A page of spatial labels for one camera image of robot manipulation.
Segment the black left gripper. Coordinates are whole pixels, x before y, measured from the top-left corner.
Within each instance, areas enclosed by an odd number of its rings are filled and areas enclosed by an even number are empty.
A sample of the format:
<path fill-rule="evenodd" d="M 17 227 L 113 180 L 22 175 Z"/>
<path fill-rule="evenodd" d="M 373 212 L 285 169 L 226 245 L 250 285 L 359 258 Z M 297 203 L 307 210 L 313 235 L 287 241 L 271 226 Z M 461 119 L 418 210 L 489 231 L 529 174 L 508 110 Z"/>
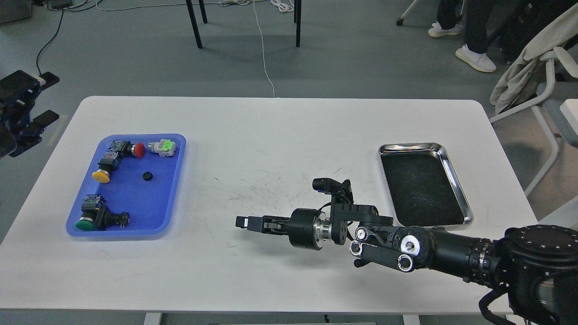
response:
<path fill-rule="evenodd" d="M 31 111 L 42 91 L 60 82 L 51 72 L 39 76 L 22 70 L 6 76 L 0 83 L 0 157 L 17 157 L 42 141 L 45 128 L 59 119 L 47 110 L 31 118 Z"/>

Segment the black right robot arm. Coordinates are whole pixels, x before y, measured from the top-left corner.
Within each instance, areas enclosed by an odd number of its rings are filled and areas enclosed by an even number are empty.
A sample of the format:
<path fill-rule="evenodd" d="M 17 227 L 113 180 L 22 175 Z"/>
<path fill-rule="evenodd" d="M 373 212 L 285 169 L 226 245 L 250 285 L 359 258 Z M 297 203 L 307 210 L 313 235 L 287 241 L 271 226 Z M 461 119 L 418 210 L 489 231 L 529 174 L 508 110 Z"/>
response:
<path fill-rule="evenodd" d="M 479 300 L 483 317 L 496 325 L 510 321 L 489 305 L 503 295 L 514 312 L 538 325 L 577 323 L 577 231 L 557 225 L 512 227 L 497 240 L 471 238 L 442 228 L 399 227 L 373 205 L 354 203 L 351 182 L 316 178 L 312 188 L 329 194 L 330 215 L 295 209 L 281 216 L 237 216 L 235 226 L 287 235 L 294 247 L 317 250 L 326 241 L 344 245 L 355 267 L 370 263 L 397 271 L 431 269 L 490 288 Z"/>

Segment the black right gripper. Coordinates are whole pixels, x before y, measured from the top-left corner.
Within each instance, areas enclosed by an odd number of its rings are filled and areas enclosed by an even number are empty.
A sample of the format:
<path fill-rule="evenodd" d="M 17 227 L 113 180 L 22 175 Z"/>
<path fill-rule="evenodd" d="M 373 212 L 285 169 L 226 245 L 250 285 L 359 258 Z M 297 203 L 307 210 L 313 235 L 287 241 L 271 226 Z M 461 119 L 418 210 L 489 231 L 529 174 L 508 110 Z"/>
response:
<path fill-rule="evenodd" d="M 293 247 L 320 250 L 331 239 L 332 223 L 325 212 L 298 208 L 291 217 L 237 216 L 235 227 L 271 235 L 288 235 Z"/>

